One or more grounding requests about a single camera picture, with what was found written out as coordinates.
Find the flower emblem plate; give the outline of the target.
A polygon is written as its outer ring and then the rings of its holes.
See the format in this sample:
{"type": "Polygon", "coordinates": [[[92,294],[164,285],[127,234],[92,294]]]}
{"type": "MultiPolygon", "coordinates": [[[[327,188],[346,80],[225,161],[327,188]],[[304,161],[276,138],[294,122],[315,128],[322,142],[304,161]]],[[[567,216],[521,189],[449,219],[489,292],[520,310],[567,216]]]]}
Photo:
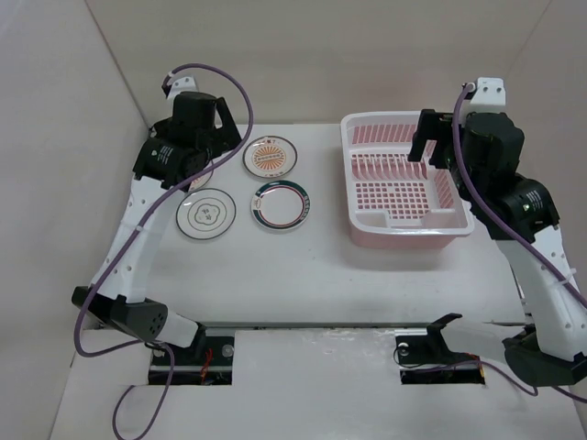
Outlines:
{"type": "Polygon", "coordinates": [[[236,216],[236,203],[227,192],[201,189],[182,200],[176,211],[176,225],[191,239],[210,240],[225,234],[236,216]]]}

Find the green red rimmed plate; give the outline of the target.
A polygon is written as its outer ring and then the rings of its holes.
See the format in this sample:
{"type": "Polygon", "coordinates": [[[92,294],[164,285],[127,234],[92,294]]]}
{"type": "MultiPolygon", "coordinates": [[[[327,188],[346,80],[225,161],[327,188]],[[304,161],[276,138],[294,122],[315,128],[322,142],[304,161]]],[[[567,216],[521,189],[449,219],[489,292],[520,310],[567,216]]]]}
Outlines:
{"type": "Polygon", "coordinates": [[[271,181],[254,193],[250,210],[253,218],[271,231],[287,231],[300,226],[308,217],[311,199],[300,184],[271,181]]]}

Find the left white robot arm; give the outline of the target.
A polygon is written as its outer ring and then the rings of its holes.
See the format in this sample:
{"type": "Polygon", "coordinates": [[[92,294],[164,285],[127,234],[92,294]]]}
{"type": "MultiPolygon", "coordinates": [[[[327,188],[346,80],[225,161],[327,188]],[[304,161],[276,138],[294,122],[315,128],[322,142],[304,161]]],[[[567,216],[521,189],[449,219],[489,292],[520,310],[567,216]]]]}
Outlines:
{"type": "Polygon", "coordinates": [[[133,166],[127,207],[105,261],[72,303],[81,316],[143,343],[173,346],[187,364],[205,352],[201,325],[147,296],[147,283],[161,239],[191,182],[212,160],[242,141],[226,100],[208,93],[181,92],[171,117],[154,126],[133,166]]]}

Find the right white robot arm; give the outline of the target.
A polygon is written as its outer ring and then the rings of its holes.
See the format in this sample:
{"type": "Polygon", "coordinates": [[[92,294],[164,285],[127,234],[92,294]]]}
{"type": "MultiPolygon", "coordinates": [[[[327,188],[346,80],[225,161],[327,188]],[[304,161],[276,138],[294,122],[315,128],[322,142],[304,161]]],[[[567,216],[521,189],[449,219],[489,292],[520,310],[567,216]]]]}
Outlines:
{"type": "Polygon", "coordinates": [[[518,173],[524,132],[505,113],[421,112],[411,162],[435,142],[429,163],[446,170],[485,225],[521,287],[532,321],[501,339],[493,358],[533,387],[586,377],[586,300],[564,257],[559,213],[547,188],[518,173]]]}

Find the partly hidden orange plate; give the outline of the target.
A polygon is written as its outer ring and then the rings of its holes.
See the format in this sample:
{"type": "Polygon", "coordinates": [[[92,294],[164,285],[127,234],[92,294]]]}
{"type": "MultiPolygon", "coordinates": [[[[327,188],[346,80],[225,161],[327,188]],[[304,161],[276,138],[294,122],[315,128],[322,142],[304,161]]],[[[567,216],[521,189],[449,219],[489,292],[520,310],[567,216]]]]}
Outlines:
{"type": "Polygon", "coordinates": [[[189,187],[187,188],[187,192],[191,193],[194,191],[197,191],[203,187],[205,187],[208,182],[211,180],[212,176],[214,175],[214,172],[211,170],[208,173],[206,173],[205,175],[199,177],[198,179],[195,179],[191,182],[191,184],[189,185],[189,187]]]}

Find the orange sunburst plate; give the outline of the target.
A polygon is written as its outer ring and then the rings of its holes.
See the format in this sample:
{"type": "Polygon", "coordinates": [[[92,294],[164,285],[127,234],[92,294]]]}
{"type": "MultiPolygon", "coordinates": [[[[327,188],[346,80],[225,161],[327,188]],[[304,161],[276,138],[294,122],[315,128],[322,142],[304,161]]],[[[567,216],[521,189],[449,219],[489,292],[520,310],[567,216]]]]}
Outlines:
{"type": "Polygon", "coordinates": [[[243,165],[258,178],[272,179],[285,176],[298,161],[294,144],[278,136],[264,136],[252,140],[244,149],[243,165]]]}

